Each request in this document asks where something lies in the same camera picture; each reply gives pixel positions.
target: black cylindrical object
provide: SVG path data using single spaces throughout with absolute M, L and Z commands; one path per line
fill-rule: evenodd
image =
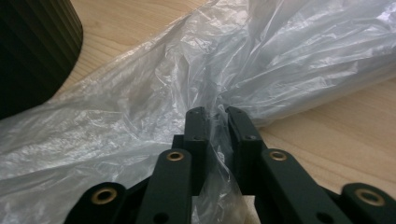
M 0 3 L 0 119 L 46 102 L 73 69 L 82 25 L 69 0 Z

